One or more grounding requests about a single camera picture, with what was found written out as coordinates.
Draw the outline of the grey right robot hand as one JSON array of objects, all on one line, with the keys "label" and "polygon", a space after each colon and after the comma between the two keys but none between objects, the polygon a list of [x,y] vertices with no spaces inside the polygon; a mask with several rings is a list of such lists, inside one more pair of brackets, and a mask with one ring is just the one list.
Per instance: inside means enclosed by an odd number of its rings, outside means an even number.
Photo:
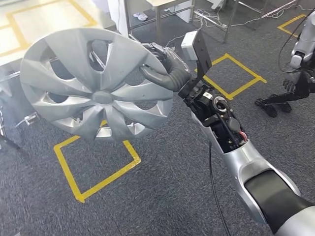
[{"label": "grey right robot hand", "polygon": [[171,50],[165,49],[154,42],[143,43],[142,46],[153,54],[166,70],[166,74],[161,74],[150,66],[143,65],[139,70],[145,79],[174,92],[178,92],[181,89],[181,70],[178,64],[178,61]]}]

